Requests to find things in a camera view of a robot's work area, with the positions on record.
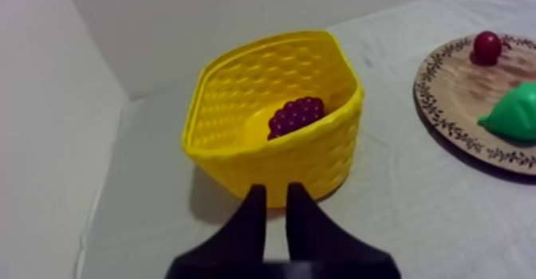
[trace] plate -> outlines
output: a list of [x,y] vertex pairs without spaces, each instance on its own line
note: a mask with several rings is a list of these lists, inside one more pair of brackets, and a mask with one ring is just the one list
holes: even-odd
[[416,75],[417,108],[440,135],[493,166],[536,175],[536,146],[501,139],[477,125],[481,116],[522,82],[536,82],[536,41],[500,34],[503,48],[494,66],[471,62],[474,36],[450,41],[424,60]]

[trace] white tablecloth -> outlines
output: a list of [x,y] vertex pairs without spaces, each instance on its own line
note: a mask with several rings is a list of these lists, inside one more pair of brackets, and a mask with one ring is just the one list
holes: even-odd
[[[352,171],[320,206],[390,252],[405,278],[536,277],[536,186],[474,170],[421,124],[412,83],[434,48],[484,29],[536,37],[536,0],[422,0],[329,28],[365,86]],[[85,236],[83,279],[162,278],[239,200],[179,148],[195,79],[124,111],[108,182]],[[270,212],[266,258],[285,259]]]

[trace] plastic basket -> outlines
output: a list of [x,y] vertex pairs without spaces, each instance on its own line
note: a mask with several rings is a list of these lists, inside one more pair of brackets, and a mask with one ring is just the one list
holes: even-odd
[[[288,183],[314,198],[345,180],[363,88],[326,31],[284,33],[222,55],[201,73],[183,131],[188,156],[238,197],[266,186],[268,207],[284,207]],[[288,100],[318,96],[326,116],[267,140],[268,120]]]

